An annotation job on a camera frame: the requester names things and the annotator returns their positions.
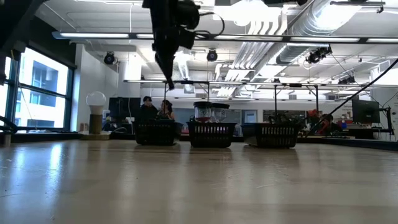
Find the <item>camera on ceiling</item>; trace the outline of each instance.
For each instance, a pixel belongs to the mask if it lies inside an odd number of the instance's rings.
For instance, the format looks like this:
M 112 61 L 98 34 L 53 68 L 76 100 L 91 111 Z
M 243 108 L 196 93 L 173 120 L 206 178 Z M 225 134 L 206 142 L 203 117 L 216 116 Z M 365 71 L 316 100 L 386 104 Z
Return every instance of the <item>camera on ceiling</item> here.
M 352 84 L 352 83 L 356 83 L 355 77 L 353 75 L 352 76 L 350 75 L 346 78 L 340 78 L 338 80 L 338 84 L 346 85 L 346 84 Z
M 331 47 L 320 47 L 310 52 L 310 55 L 305 59 L 308 63 L 318 63 L 324 59 L 327 55 L 332 54 Z
M 207 54 L 207 61 L 208 62 L 215 62 L 217 61 L 218 55 L 215 49 L 210 49 L 209 53 Z
M 104 58 L 104 63 L 107 65 L 114 65 L 118 62 L 118 58 L 114 56 L 114 52 L 107 52 Z

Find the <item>seated person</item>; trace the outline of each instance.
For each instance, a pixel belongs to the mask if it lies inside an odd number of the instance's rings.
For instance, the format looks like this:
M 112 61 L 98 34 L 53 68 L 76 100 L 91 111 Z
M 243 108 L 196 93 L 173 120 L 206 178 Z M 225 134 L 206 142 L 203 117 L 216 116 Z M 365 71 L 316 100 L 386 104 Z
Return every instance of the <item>seated person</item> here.
M 145 96 L 142 101 L 144 102 L 144 104 L 141 106 L 139 119 L 156 119 L 157 109 L 154 105 L 152 105 L 152 98 L 150 96 Z
M 162 107 L 157 114 L 158 118 L 175 120 L 172 106 L 173 104 L 171 104 L 169 100 L 162 101 Z

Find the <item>plastic basket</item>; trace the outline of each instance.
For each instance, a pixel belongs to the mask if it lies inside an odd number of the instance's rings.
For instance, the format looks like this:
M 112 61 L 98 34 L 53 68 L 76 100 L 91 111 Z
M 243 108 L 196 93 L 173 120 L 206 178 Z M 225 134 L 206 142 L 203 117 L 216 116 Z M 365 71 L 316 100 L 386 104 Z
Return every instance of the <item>plastic basket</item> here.
M 187 122 L 193 147 L 229 147 L 235 123 Z
M 257 147 L 294 147 L 299 126 L 291 124 L 251 123 L 241 126 L 244 142 Z
M 181 136 L 182 124 L 172 120 L 135 123 L 136 141 L 142 145 L 172 146 Z

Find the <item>ceiling light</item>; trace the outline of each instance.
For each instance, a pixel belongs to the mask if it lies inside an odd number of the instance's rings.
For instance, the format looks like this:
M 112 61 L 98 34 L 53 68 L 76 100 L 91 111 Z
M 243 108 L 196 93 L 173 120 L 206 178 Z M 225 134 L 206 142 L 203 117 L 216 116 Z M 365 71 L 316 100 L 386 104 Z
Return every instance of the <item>ceiling light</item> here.
M 385 5 L 386 3 L 384 1 L 331 1 L 330 4 L 335 6 L 381 6 Z
M 359 41 L 359 38 L 352 37 L 292 37 L 291 41 L 296 42 L 341 42 L 341 43 L 355 43 Z
M 242 85 L 243 82 L 209 82 L 210 84 Z
M 398 43 L 398 38 L 369 38 L 366 43 Z
M 165 81 L 162 81 L 162 80 L 125 80 L 124 82 L 129 82 L 129 83 L 165 83 Z
M 216 40 L 245 40 L 245 41 L 281 41 L 282 37 L 264 36 L 264 35 L 219 35 Z
M 129 34 L 111 34 L 111 33 L 59 33 L 64 38 L 104 38 L 104 39 L 128 39 Z
M 102 2 L 105 4 L 115 3 L 115 4 L 134 4 L 139 3 L 142 4 L 140 0 L 75 0 L 76 2 Z
M 288 47 L 329 47 L 329 44 L 287 43 Z
M 154 38 L 153 34 L 137 34 L 138 39 L 150 39 L 152 40 Z
M 175 97 L 175 99 L 179 99 L 179 100 L 203 100 L 203 98 L 199 98 L 199 97 Z

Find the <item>red object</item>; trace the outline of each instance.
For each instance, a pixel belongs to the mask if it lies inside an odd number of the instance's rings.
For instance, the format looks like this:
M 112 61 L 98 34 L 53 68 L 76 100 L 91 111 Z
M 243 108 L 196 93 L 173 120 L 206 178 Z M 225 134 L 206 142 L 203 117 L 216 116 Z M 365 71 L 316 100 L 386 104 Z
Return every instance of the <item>red object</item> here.
M 199 122 L 204 123 L 204 122 L 207 122 L 208 120 L 210 120 L 210 118 L 209 117 L 202 117 L 202 118 L 196 118 L 196 120 L 199 121 Z

